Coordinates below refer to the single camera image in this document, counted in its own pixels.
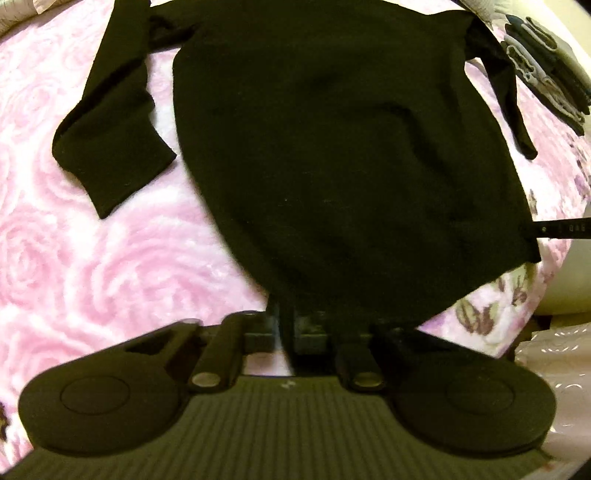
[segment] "black sweater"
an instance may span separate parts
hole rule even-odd
[[[175,158],[145,58],[184,43],[184,160],[233,255],[300,310],[418,325],[540,261],[501,129],[464,73],[480,57],[527,158],[515,72],[472,14],[381,0],[116,0],[53,153],[101,218]]]

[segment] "round black pad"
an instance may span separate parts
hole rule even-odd
[[[393,393],[397,416],[418,437],[461,455],[514,455],[538,446],[551,427],[550,387],[503,360],[466,365],[433,355]]]
[[[113,352],[35,377],[18,407],[34,446],[93,456],[155,438],[174,421],[180,404],[178,386],[154,359]]]

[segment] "metal rivet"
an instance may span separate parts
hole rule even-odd
[[[201,372],[200,374],[195,375],[191,381],[198,387],[213,388],[217,387],[222,379],[218,374],[213,372]]]
[[[384,378],[374,372],[363,372],[355,375],[353,383],[362,388],[376,388],[384,382]]]

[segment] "ribbed black surface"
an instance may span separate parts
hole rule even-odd
[[[133,452],[68,458],[34,450],[7,480],[517,480],[545,464],[531,451],[463,459],[404,430],[379,397],[335,377],[240,377],[198,395],[166,434]]]

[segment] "pink rose pattern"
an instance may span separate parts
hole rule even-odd
[[[459,8],[449,0],[399,3],[424,14]],[[113,0],[72,3],[0,40],[0,403],[9,423],[0,471],[31,449],[17,402],[37,374],[182,318],[211,324],[265,304],[264,292],[225,248],[181,157],[105,221],[53,161],[53,132],[80,99],[112,6]],[[154,125],[179,152],[171,94],[176,51],[150,56],[148,90]],[[534,218],[580,216],[589,195],[589,139],[576,137],[518,81],[540,152],[528,162],[486,77],[474,65],[466,72],[505,133]],[[499,355],[535,310],[569,246],[541,240],[540,265],[506,273],[422,329]]]

